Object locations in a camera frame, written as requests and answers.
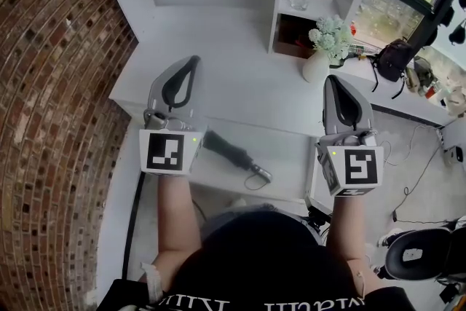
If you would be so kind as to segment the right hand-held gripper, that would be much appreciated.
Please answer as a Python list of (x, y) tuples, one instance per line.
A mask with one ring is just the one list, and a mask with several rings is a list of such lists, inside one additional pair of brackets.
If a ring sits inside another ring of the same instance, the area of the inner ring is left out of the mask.
[(325, 134), (317, 158), (332, 197), (357, 197), (382, 185), (384, 149), (376, 143), (371, 104), (348, 81), (329, 75), (324, 84)]

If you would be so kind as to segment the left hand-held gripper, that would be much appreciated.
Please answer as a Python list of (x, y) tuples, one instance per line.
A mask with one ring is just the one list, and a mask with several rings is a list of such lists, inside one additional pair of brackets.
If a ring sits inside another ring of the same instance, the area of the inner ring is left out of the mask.
[(192, 55), (168, 66), (152, 83), (139, 131), (141, 170), (187, 176), (207, 131), (204, 122), (189, 123), (167, 114), (190, 114), (200, 108), (200, 57)]

